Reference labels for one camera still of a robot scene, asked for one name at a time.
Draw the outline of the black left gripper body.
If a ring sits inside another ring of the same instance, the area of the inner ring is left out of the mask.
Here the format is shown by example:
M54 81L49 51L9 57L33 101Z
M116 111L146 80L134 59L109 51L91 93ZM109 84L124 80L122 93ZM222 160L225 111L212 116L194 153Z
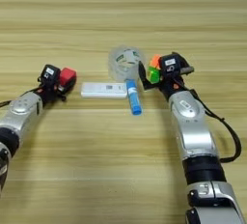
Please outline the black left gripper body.
M38 95L41 97L43 104L55 102L57 99L60 99L61 101L66 100L66 96L61 93L58 87L58 80L41 80L41 84L38 89Z

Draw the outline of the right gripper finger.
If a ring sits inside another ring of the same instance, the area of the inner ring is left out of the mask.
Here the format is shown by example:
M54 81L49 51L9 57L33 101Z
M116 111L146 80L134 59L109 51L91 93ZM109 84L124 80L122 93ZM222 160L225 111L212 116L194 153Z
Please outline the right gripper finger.
M142 62L139 62L139 64L138 64L138 72L139 72L139 77L140 77L141 82L143 84L144 90L157 88L159 86L158 83L150 83L149 82L149 80L146 77L146 69L145 69Z
M177 75L188 75L194 71L194 68L180 54L175 54L176 58L176 73Z

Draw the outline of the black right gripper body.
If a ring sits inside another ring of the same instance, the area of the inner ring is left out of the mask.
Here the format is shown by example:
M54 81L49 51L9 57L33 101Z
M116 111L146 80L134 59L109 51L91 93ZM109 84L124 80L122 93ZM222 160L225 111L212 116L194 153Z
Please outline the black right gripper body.
M174 78L166 78L161 81L159 91L163 94L166 100L178 92L184 91L184 82L181 76Z

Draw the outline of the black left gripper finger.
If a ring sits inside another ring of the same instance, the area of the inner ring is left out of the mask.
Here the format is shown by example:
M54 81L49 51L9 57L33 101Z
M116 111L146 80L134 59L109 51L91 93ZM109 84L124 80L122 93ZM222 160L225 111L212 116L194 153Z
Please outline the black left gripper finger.
M68 93L74 87L75 82L76 82L75 77L65 80L64 82L61 82L58 87L59 92L62 94Z

